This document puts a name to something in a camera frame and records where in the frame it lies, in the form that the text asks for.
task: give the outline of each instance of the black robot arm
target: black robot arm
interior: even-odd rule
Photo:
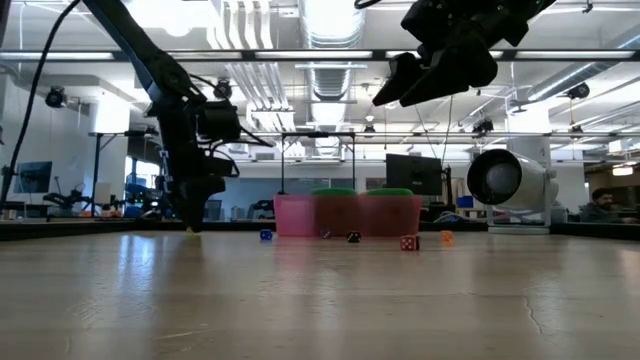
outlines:
[[[402,20],[421,45],[390,61],[391,76],[373,99],[376,106],[399,100],[411,106],[489,85],[498,64],[489,48],[505,39],[518,46],[527,21],[556,0],[417,0]],[[356,0],[363,9],[379,0]]]
[[[222,177],[231,174],[233,161],[205,156],[196,134],[208,141],[238,140],[237,108],[228,99],[207,102],[185,69],[151,41],[121,0],[83,2],[129,57],[149,94],[163,142],[164,191],[184,223],[200,231],[204,204],[225,190]]]

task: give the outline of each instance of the orange die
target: orange die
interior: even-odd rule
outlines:
[[[453,245],[453,232],[451,231],[441,231],[440,232],[440,242],[447,245]]]

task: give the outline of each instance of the black monitor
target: black monitor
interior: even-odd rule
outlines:
[[[442,163],[420,156],[387,154],[388,188],[404,188],[416,195],[442,195]]]
[[[39,194],[49,192],[53,162],[30,162],[18,164],[13,191],[16,194]]]

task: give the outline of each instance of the person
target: person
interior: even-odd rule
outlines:
[[[611,212],[613,194],[607,189],[597,189],[591,195],[592,202],[580,208],[580,221],[600,224],[637,224],[634,218],[621,218]]]

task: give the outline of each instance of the pink plastic bin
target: pink plastic bin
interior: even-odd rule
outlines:
[[[319,237],[322,231],[346,236],[361,231],[358,196],[276,195],[278,236]]]
[[[360,231],[364,236],[399,237],[418,233],[419,196],[295,196],[275,197],[276,226],[282,237],[333,236]]]
[[[420,228],[419,196],[360,195],[363,235],[399,237],[415,235]]]

